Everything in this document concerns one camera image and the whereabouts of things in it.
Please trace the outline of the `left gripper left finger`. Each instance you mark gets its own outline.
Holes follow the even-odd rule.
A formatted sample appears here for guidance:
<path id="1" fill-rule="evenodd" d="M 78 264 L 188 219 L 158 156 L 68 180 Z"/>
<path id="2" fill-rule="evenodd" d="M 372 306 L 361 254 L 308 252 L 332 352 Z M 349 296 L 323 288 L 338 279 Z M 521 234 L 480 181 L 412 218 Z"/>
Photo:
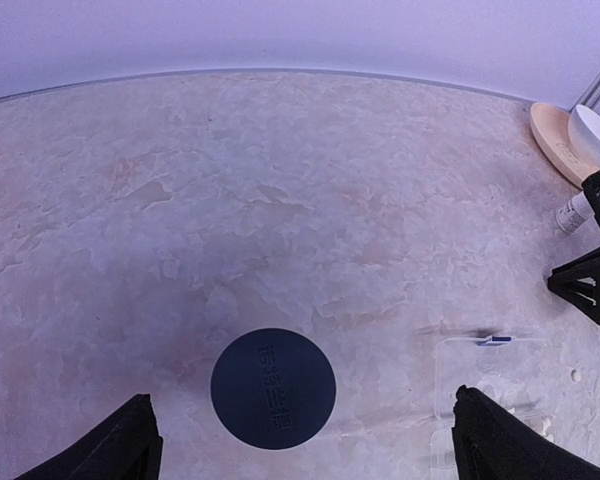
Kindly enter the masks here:
<path id="1" fill-rule="evenodd" d="M 22 479 L 157 479 L 162 437 L 148 394 L 136 394 Z"/>

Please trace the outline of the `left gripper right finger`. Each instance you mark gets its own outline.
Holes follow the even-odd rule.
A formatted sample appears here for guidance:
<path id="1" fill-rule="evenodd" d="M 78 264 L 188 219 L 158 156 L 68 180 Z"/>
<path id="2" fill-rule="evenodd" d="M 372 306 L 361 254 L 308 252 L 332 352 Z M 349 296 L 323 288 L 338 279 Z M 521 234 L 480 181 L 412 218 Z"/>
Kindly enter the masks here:
<path id="1" fill-rule="evenodd" d="M 476 388 L 457 390 L 453 413 L 460 480 L 600 479 L 600 467 L 549 442 Z"/>

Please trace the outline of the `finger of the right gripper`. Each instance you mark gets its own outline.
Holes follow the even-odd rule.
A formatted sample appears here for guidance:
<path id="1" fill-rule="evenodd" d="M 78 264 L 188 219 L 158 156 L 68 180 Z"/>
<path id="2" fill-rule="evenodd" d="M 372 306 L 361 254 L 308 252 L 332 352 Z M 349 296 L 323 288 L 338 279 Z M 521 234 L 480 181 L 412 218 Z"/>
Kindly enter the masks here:
<path id="1" fill-rule="evenodd" d="M 553 269 L 547 287 L 600 326 L 600 247 Z"/>

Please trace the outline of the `clear plastic pill organizer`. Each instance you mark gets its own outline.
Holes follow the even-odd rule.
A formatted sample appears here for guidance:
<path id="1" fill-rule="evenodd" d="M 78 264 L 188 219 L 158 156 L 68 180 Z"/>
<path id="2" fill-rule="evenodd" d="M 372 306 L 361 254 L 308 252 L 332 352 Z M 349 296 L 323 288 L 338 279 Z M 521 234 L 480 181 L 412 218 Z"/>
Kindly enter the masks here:
<path id="1" fill-rule="evenodd" d="M 430 477 L 456 479 L 451 428 L 456 391 L 462 385 L 475 387 L 504 409 L 531 404 L 552 417 L 549 387 L 541 379 L 541 369 L 550 365 L 552 344 L 545 339 L 491 335 L 484 338 L 451 337 L 434 348 L 434 415 L 436 429 L 430 438 Z"/>

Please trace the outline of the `orange pill bottle grey cap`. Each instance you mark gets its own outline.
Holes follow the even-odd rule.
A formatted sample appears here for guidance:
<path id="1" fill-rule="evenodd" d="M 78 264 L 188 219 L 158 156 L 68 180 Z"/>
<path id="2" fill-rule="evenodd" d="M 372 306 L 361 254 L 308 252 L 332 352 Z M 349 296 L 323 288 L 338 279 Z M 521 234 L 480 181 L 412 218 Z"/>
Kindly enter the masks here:
<path id="1" fill-rule="evenodd" d="M 302 445 L 327 424 L 337 387 L 323 351 L 291 330 L 263 328 L 231 342 L 211 374 L 210 396 L 221 424 L 263 450 Z"/>

